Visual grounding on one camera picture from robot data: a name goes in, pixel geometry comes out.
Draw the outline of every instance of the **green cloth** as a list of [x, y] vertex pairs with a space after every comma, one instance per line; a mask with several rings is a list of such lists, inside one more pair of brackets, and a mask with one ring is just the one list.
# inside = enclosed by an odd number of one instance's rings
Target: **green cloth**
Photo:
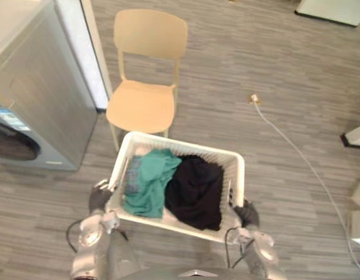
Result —
[[124, 210], [138, 216], [161, 218], [165, 188], [181, 159], [169, 149], [154, 149], [141, 157], [138, 169], [138, 192], [125, 195]]

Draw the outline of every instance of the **black glove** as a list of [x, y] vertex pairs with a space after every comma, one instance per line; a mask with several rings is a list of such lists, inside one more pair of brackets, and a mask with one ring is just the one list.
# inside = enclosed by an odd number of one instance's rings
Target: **black glove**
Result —
[[234, 211], [237, 213], [242, 227], [246, 228], [248, 226], [257, 226], [260, 227], [259, 214], [256, 211], [254, 205], [247, 200], [244, 200], [243, 207], [234, 207]]
[[107, 202], [110, 200], [113, 192], [107, 189], [106, 184], [108, 181], [101, 181], [99, 184], [95, 185], [92, 188], [92, 193], [89, 197], [89, 212], [92, 213], [94, 210], [104, 211], [104, 207]]

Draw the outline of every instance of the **washing machine label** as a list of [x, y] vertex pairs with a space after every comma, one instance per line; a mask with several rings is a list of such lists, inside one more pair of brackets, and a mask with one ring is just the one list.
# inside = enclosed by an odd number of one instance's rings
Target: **washing machine label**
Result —
[[0, 108], [0, 118], [3, 119], [8, 125], [10, 125], [13, 129], [18, 131], [30, 131], [30, 128], [20, 121], [15, 114], [13, 114], [8, 109]]

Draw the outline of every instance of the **washing machine door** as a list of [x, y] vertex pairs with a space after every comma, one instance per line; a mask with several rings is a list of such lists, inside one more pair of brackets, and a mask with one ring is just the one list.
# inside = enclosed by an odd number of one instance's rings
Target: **washing machine door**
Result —
[[34, 160], [40, 146], [27, 135], [0, 123], [0, 158], [12, 160]]

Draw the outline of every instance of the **washing machine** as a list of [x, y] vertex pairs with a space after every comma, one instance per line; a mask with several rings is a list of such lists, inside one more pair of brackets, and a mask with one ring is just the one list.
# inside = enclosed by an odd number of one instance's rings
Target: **washing machine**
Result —
[[0, 163], [77, 170], [95, 121], [54, 2], [0, 0]]

